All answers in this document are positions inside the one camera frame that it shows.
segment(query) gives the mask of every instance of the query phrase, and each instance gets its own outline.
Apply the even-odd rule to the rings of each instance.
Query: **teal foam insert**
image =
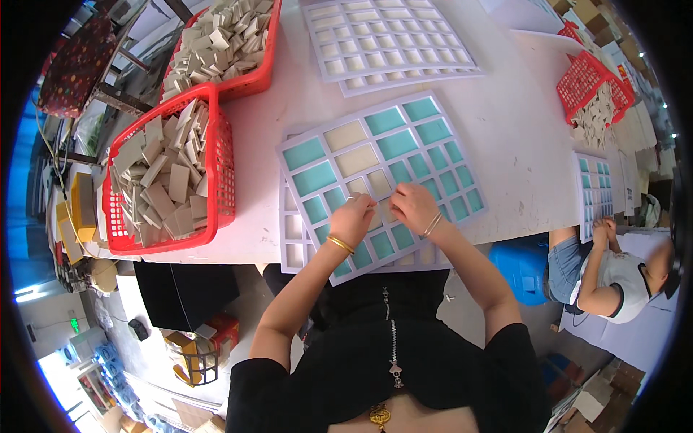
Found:
[[[431,195],[433,195],[433,198],[435,198],[436,202],[442,198],[440,196],[440,192],[438,192],[438,187],[435,184],[435,180],[429,179],[429,180],[423,181],[423,182],[421,182],[421,185],[425,186],[426,189],[428,189],[428,192],[430,192]]]
[[[310,200],[306,200],[304,202],[304,208],[306,208],[306,213],[308,214],[308,219],[311,224],[327,219],[327,212],[325,211],[325,207],[322,206],[320,197],[313,197]]]
[[[416,100],[413,103],[403,104],[402,106],[412,122],[420,121],[422,118],[435,116],[439,113],[431,98]]]
[[[411,247],[414,244],[412,233],[404,224],[392,227],[392,235],[394,236],[394,241],[397,242],[397,247],[399,249],[405,249],[406,247]]]
[[[450,155],[450,160],[453,162],[453,164],[456,164],[462,160],[462,154],[459,153],[457,143],[454,141],[448,141],[443,145],[445,146],[445,150],[448,151],[448,155]]]
[[[414,176],[417,179],[421,179],[424,176],[428,176],[431,172],[428,170],[426,161],[423,160],[421,154],[416,154],[413,157],[409,157],[409,164],[412,164],[412,170],[414,171]]]
[[[324,226],[316,228],[315,234],[317,235],[317,241],[320,242],[320,245],[324,244],[325,241],[327,241],[327,236],[330,234],[330,225],[325,224]]]
[[[445,194],[452,195],[455,194],[457,191],[459,191],[459,187],[457,186],[457,182],[455,181],[455,176],[453,172],[451,171],[446,171],[445,173],[441,174],[440,176],[440,182],[443,184],[443,189],[445,190]]]
[[[282,153],[289,171],[296,170],[298,167],[305,166],[307,163],[325,156],[325,151],[317,137],[291,149],[284,150]]]
[[[358,244],[358,247],[354,249],[354,255],[351,256],[351,260],[353,260],[353,264],[356,266],[356,269],[361,269],[362,267],[373,263],[371,255],[368,254],[368,249],[366,248],[365,242],[361,242]]]
[[[301,171],[292,176],[299,197],[303,197],[317,191],[320,188],[334,184],[337,181],[335,172],[330,167],[330,163],[325,161],[308,170]]]
[[[371,238],[371,243],[373,244],[373,248],[376,250],[376,255],[381,260],[394,254],[394,248],[392,248],[392,243],[390,243],[386,231],[373,236]]]
[[[342,276],[348,274],[349,272],[351,272],[351,268],[349,267],[349,263],[345,260],[336,267],[334,274],[335,276]]]
[[[452,220],[450,219],[450,214],[448,213],[448,208],[444,204],[441,204],[440,206],[438,206],[438,209],[440,210],[440,213],[443,214],[443,216],[445,217],[445,219],[447,221],[452,222]]]
[[[327,206],[330,208],[330,212],[332,213],[334,213],[338,207],[347,202],[347,200],[344,198],[342,189],[339,187],[327,191],[325,193],[325,201],[327,202]]]
[[[443,151],[440,148],[428,149],[428,156],[436,170],[442,170],[448,166],[448,162],[443,156]]]
[[[455,213],[455,219],[457,221],[463,220],[469,216],[467,205],[464,203],[464,199],[462,197],[453,198],[450,201],[450,205],[453,207],[453,213]]]
[[[385,110],[380,113],[372,114],[365,117],[366,124],[370,128],[373,135],[382,134],[383,132],[393,130],[396,127],[406,125],[406,122],[399,114],[397,107]]]
[[[469,200],[469,206],[471,206],[472,212],[480,211],[484,208],[484,204],[481,203],[481,195],[479,195],[479,191],[476,189],[467,193],[467,200]]]
[[[424,145],[434,143],[435,141],[445,139],[452,135],[441,118],[433,122],[416,126],[415,128]]]
[[[404,161],[397,161],[396,163],[392,164],[389,166],[390,172],[392,173],[392,177],[394,178],[394,181],[397,184],[400,184],[402,182],[411,182],[412,177],[409,176],[409,171],[407,170],[407,167],[404,165]]]
[[[474,185],[474,179],[472,179],[472,174],[466,166],[459,166],[455,168],[457,176],[459,176],[459,181],[462,182],[462,188]]]
[[[386,160],[396,158],[399,155],[416,150],[416,141],[409,130],[400,131],[396,134],[386,136],[376,140],[380,151]]]

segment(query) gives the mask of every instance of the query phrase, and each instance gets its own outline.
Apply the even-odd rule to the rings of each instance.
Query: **white table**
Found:
[[[279,164],[274,147],[283,131],[298,125],[307,129],[429,88],[452,118],[488,201],[490,211],[464,230],[470,241],[494,242],[579,224],[570,156],[579,146],[570,138],[555,85],[570,65],[564,53],[576,55],[580,45],[557,36],[511,33],[491,21],[476,0],[434,2],[487,77],[345,99],[336,83],[325,83],[319,76],[297,0],[284,0],[272,86],[222,107],[233,129],[236,220],[208,245],[143,258],[167,263],[278,263]],[[538,49],[541,54],[532,57]],[[618,178],[615,155],[609,160],[619,167],[612,173]],[[614,183],[614,197],[622,195],[622,181]],[[615,211],[623,207],[615,203]]]

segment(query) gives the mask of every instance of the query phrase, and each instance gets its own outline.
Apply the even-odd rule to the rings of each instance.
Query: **black top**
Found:
[[[469,406],[480,432],[542,432],[551,415],[527,327],[480,349],[441,321],[397,319],[403,391],[431,409]],[[331,328],[288,374],[267,358],[231,370],[227,433],[326,432],[395,391],[392,329],[380,319]]]

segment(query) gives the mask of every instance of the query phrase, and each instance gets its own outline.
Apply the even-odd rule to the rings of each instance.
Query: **red plastic basket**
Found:
[[[196,231],[186,239],[167,240],[151,247],[144,248],[135,244],[134,239],[129,238],[125,231],[123,210],[120,206],[123,196],[122,194],[113,194],[111,178],[106,176],[103,181],[101,208],[106,214],[108,249],[113,254],[132,256],[199,247],[210,243],[219,228],[234,221],[236,205],[234,201],[234,151],[231,140],[231,125],[226,120],[224,113],[219,110],[217,89],[210,82],[191,87],[180,95],[159,104],[127,127],[111,144],[106,172],[108,173],[110,166],[113,165],[113,158],[118,154],[120,147],[135,133],[144,130],[147,122],[158,115],[164,119],[173,114],[180,115],[180,112],[195,98],[209,104],[205,152],[207,159],[204,162],[207,168],[208,197],[206,229]]]
[[[185,24],[185,28],[191,27],[200,15],[207,9],[201,10],[195,16],[190,18]],[[277,29],[279,28],[279,13],[281,12],[281,0],[274,0],[272,7],[272,16],[270,17],[270,26],[267,28],[267,45],[265,47],[265,59],[259,68],[246,75],[226,80],[217,85],[219,92],[219,101],[226,102],[228,100],[243,98],[254,94],[259,94],[270,88],[272,84],[272,67],[274,66],[274,48],[276,46],[275,39],[277,38]],[[182,38],[178,39],[173,54],[180,51]],[[170,65],[166,69],[166,75],[171,72]],[[164,85],[161,84],[161,92],[159,100],[164,95]]]
[[[578,36],[577,32],[575,31],[576,28],[579,28],[577,24],[575,24],[572,21],[566,21],[565,22],[565,27],[559,31],[559,35],[561,36],[567,36],[575,39],[580,43],[580,45],[584,45],[582,43],[582,40],[580,39],[580,36]]]
[[[611,100],[615,106],[611,123],[617,123],[626,114],[628,107],[635,102],[633,94],[588,51],[582,51],[573,60],[572,65],[556,86],[567,113],[565,121],[568,125],[572,125],[571,118],[579,108],[587,105],[595,97],[597,89],[605,81],[611,84]]]

